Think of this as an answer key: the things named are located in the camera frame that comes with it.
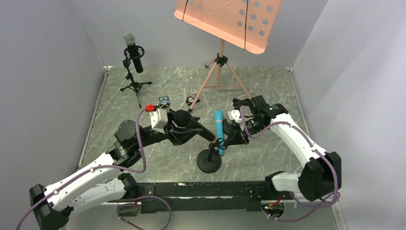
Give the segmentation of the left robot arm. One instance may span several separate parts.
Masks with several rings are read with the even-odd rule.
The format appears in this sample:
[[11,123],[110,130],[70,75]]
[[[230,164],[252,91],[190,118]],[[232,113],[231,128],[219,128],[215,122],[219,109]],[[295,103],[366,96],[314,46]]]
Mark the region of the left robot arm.
[[42,230],[59,230],[70,216],[138,194],[133,173],[147,169],[144,147],[164,140],[179,146],[194,136],[215,136],[199,123],[199,118],[185,110],[162,109],[149,105],[141,113],[150,113],[151,124],[142,127],[138,120],[125,120],[115,133],[115,143],[92,163],[59,182],[37,184],[30,191],[30,212]]

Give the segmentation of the black microphone silver mesh head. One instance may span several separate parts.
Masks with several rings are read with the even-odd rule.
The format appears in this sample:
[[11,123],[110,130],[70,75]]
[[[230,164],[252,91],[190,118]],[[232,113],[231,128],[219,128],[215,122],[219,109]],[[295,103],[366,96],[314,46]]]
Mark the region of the black microphone silver mesh head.
[[129,57],[133,61],[136,72],[142,73],[144,71],[141,60],[138,46],[135,44],[135,37],[132,33],[124,34],[124,42],[127,45],[127,51],[129,52]]

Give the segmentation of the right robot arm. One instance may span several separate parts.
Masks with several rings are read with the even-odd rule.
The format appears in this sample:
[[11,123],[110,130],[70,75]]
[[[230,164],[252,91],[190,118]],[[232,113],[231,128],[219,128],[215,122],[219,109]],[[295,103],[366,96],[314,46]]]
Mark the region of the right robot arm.
[[280,103],[269,104],[263,96],[232,100],[234,109],[228,112],[231,130],[223,147],[248,144],[268,130],[275,133],[294,153],[302,166],[300,173],[274,172],[265,178],[265,188],[272,192],[300,193],[306,200],[322,200],[332,195],[340,198],[341,157],[316,144],[293,120]]

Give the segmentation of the black microphone orange end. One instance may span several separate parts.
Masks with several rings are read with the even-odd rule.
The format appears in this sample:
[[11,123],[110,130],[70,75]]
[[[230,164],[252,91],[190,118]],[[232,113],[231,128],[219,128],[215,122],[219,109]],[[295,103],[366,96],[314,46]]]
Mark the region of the black microphone orange end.
[[204,125],[200,124],[198,121],[195,121],[194,119],[191,120],[190,122],[176,122],[174,121],[179,127],[183,128],[201,128],[203,130],[202,133],[199,135],[206,139],[207,141],[214,142],[215,141],[215,134],[211,132],[209,129],[207,129]]

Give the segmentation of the black round base clip stand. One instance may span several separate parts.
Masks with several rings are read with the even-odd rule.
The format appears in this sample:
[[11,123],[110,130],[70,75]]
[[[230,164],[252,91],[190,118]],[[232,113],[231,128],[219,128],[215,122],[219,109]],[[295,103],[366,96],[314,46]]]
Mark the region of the black round base clip stand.
[[218,171],[222,164],[220,151],[226,150],[228,147],[216,141],[210,143],[208,149],[202,150],[196,159],[196,163],[200,171],[210,174]]

